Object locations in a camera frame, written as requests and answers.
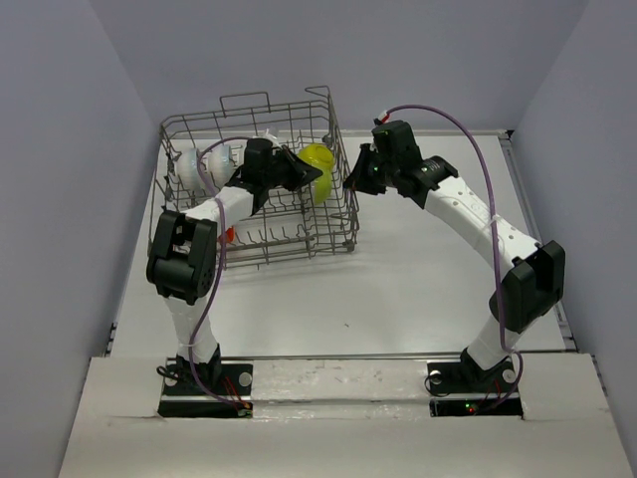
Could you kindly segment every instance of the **yellow bowl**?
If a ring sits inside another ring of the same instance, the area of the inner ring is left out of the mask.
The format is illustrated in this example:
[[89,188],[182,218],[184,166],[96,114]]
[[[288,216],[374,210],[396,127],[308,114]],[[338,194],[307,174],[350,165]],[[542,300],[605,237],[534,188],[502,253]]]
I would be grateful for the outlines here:
[[323,204],[331,194],[331,170],[334,168],[334,156],[324,144],[309,144],[299,154],[303,162],[320,169],[322,175],[315,179],[313,197],[315,204]]

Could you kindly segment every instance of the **gray wall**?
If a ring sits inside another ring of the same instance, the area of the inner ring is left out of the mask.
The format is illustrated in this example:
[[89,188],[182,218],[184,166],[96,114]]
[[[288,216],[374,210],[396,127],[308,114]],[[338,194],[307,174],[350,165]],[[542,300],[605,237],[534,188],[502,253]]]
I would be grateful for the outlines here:
[[[329,84],[339,120],[426,103],[514,127],[585,0],[91,0],[151,117]],[[418,126],[445,127],[428,115]]]
[[634,0],[591,0],[514,146],[542,237],[566,249],[568,320],[637,471],[636,26]]
[[0,14],[0,476],[57,476],[106,343],[155,127],[86,0]]

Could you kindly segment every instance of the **dishwasher rack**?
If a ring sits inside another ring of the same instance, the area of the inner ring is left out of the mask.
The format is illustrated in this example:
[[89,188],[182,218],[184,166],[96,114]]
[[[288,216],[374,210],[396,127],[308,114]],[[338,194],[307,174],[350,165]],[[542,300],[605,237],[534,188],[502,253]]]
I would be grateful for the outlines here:
[[[203,187],[184,187],[175,167],[183,151],[192,147],[202,150],[223,137],[277,129],[279,142],[294,152],[317,142],[329,148],[334,156],[331,195],[323,204],[315,205],[310,186],[297,192],[283,188],[271,191],[269,201],[255,216],[235,225],[226,267],[260,267],[319,254],[352,252],[359,228],[358,202],[355,193],[342,188],[349,166],[331,94],[327,86],[305,91],[305,100],[282,104],[271,103],[267,92],[227,95],[219,99],[218,111],[165,119],[160,136],[166,160],[160,159],[155,169],[148,244],[160,212],[155,204],[162,204],[164,210],[184,211],[210,197]],[[235,167],[241,163],[242,153],[242,144],[231,145],[230,160]],[[206,173],[218,188],[223,186],[209,171]]]

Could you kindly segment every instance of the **metal rack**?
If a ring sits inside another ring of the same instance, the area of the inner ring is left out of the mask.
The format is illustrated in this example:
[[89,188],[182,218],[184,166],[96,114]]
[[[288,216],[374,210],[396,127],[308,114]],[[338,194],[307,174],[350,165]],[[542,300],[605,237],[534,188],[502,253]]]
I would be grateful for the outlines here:
[[[267,92],[228,95],[219,99],[219,111],[168,117],[160,127],[166,161],[160,160],[155,170],[148,243],[160,212],[155,204],[184,211],[209,198],[203,188],[187,190],[175,173],[183,150],[203,149],[218,138],[260,134],[274,127],[279,130],[280,143],[294,152],[316,142],[330,149],[334,156],[331,195],[323,204],[314,205],[310,186],[298,192],[283,188],[271,191],[270,200],[259,213],[235,226],[226,267],[259,267],[353,251],[359,227],[358,202],[353,192],[342,188],[349,166],[329,88],[309,87],[306,92],[304,101],[283,104],[272,104]],[[241,162],[242,148],[241,144],[231,146],[235,165]],[[217,184],[212,174],[210,177],[218,188],[223,185]]]

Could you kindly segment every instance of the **rack handle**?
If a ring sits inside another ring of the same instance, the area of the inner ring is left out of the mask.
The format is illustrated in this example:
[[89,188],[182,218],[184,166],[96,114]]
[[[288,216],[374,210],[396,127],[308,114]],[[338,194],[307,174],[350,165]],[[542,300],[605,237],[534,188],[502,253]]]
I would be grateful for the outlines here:
[[226,111],[229,110],[228,108],[226,108],[226,105],[224,104],[224,100],[228,100],[231,98],[241,98],[241,97],[256,97],[256,96],[264,96],[266,97],[266,104],[265,105],[252,105],[251,107],[241,107],[238,110],[248,110],[249,108],[255,108],[255,107],[268,107],[268,113],[271,113],[272,110],[270,108],[270,95],[268,95],[268,92],[251,92],[251,93],[237,93],[235,95],[224,95],[222,97],[219,97],[219,105],[221,105],[221,112],[223,113],[223,116],[226,116]]

